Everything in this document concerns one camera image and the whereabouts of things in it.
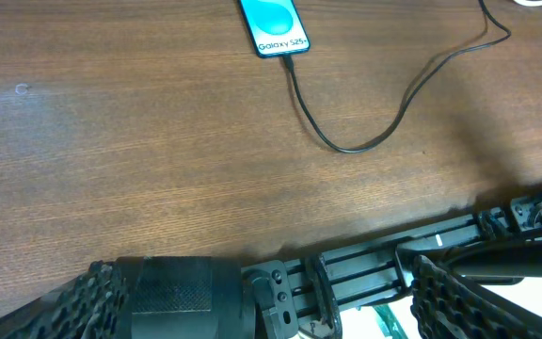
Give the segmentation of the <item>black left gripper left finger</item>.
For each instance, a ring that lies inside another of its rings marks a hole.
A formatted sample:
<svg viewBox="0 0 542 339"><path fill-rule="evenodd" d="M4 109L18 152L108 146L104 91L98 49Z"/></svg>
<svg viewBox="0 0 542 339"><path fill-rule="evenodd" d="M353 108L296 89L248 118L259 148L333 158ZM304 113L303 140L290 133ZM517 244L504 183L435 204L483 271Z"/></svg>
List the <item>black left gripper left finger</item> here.
<svg viewBox="0 0 542 339"><path fill-rule="evenodd" d="M94 262L13 317L8 338L115 338L128 287L119 267Z"/></svg>

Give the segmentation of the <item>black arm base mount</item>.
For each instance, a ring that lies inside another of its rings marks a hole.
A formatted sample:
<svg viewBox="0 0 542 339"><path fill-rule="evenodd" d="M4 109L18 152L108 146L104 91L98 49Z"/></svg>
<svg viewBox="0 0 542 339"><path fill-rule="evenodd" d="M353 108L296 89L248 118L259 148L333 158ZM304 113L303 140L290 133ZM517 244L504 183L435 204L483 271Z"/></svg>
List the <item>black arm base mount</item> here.
<svg viewBox="0 0 542 339"><path fill-rule="evenodd" d="M387 307L413 301L419 255L489 291L542 278L542 195L299 260L246 267L243 334L340 338L342 312L369 306L381 326L400 337L402 328Z"/></svg>

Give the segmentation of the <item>blue Galaxy smartphone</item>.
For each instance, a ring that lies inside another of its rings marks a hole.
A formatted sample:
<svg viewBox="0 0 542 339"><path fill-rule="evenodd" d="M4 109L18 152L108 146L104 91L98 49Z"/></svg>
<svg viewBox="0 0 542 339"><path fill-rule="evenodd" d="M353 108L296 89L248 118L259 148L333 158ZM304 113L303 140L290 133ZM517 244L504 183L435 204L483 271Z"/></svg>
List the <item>blue Galaxy smartphone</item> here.
<svg viewBox="0 0 542 339"><path fill-rule="evenodd" d="M310 50L310 39L293 0L239 0L238 4L258 57Z"/></svg>

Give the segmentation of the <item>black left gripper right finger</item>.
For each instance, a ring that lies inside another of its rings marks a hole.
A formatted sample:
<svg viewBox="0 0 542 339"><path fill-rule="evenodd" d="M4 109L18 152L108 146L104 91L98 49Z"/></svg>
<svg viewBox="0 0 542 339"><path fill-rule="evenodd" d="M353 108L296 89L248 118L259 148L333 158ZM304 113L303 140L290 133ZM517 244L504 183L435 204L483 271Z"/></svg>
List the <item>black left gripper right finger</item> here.
<svg viewBox="0 0 542 339"><path fill-rule="evenodd" d="M542 317L419 255L411 313L422 338L542 339Z"/></svg>

